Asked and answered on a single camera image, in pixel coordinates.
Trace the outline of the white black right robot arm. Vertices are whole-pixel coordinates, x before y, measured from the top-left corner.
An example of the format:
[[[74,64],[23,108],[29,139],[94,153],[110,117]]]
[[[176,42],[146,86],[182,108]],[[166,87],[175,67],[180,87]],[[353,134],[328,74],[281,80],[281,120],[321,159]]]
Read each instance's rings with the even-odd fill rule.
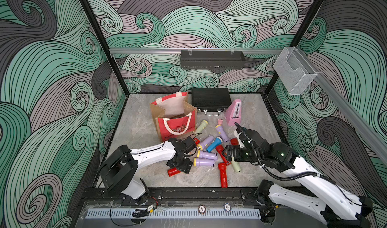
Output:
[[[282,142],[268,143],[257,131],[236,123],[237,145],[226,146],[229,161],[249,162],[281,182],[297,181],[311,195],[289,190],[269,180],[262,180],[255,192],[264,222],[275,218],[277,205],[307,214],[329,228],[369,228],[366,218],[373,211],[373,201],[341,188],[332,178],[313,168],[290,146]]]

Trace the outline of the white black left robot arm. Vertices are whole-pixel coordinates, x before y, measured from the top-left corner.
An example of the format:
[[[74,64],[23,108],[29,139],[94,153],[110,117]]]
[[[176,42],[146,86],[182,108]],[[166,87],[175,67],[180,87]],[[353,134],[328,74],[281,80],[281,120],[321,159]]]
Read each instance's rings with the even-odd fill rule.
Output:
[[[193,162],[187,156],[195,148],[191,137],[183,140],[170,138],[161,144],[139,149],[122,145],[99,168],[105,193],[112,196],[124,194],[139,200],[146,195],[147,186],[141,179],[134,179],[138,170],[166,161],[168,167],[189,174]]]

